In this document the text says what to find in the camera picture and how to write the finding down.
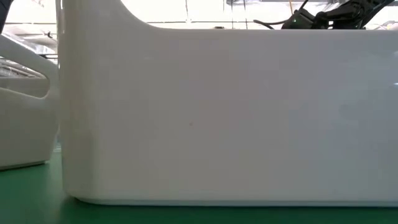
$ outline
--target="green epoxy floor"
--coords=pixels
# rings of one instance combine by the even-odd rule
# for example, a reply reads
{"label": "green epoxy floor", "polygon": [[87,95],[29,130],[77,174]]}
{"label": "green epoxy floor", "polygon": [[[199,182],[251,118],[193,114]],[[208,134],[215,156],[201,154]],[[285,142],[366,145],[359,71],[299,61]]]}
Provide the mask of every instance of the green epoxy floor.
{"label": "green epoxy floor", "polygon": [[61,155],[43,166],[0,172],[0,224],[398,223],[394,208],[211,208],[90,205],[62,191]]}

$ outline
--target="green floor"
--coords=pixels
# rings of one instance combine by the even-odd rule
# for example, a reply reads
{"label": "green floor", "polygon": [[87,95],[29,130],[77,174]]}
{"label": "green floor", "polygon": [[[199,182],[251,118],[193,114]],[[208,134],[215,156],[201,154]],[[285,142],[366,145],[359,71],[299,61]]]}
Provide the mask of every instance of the green floor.
{"label": "green floor", "polygon": [[62,191],[61,155],[43,166],[0,172],[0,224],[36,223],[398,223],[388,208],[108,207]]}

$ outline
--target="white plastic part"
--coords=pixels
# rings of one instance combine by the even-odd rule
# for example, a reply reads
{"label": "white plastic part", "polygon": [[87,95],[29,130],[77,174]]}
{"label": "white plastic part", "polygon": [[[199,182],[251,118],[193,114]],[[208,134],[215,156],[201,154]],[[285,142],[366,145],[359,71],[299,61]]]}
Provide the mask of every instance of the white plastic part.
{"label": "white plastic part", "polygon": [[0,80],[19,91],[0,85],[0,169],[43,163],[50,159],[58,130],[57,66],[3,36],[0,36],[0,56],[45,75],[50,82],[47,94],[38,98],[34,95],[42,90],[22,87],[41,85],[36,79]]}
{"label": "white plastic part", "polygon": [[159,29],[67,0],[58,36],[74,197],[398,205],[397,32]]}

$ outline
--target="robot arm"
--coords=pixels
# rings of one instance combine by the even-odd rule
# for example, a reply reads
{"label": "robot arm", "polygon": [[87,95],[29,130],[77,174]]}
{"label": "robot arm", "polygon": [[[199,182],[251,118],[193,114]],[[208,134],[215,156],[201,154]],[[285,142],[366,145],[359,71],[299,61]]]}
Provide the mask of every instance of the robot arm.
{"label": "robot arm", "polygon": [[393,1],[349,0],[334,10],[319,12],[316,16],[302,6],[284,23],[282,29],[363,29],[382,8]]}

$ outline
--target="glossy white surface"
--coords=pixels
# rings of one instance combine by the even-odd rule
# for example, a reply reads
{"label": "glossy white surface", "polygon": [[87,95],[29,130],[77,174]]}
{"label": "glossy white surface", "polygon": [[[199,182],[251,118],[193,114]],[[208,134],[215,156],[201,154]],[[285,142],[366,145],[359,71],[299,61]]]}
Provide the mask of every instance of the glossy white surface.
{"label": "glossy white surface", "polygon": [[41,85],[35,81],[8,79],[8,88],[19,92],[0,85],[0,169],[49,160],[58,130],[57,66],[3,36],[0,36],[0,56],[45,75],[50,82],[43,98],[21,93],[38,94],[37,90],[32,92],[22,87],[28,82],[31,87]]}
{"label": "glossy white surface", "polygon": [[397,32],[168,30],[67,0],[58,34],[70,195],[398,204]]}

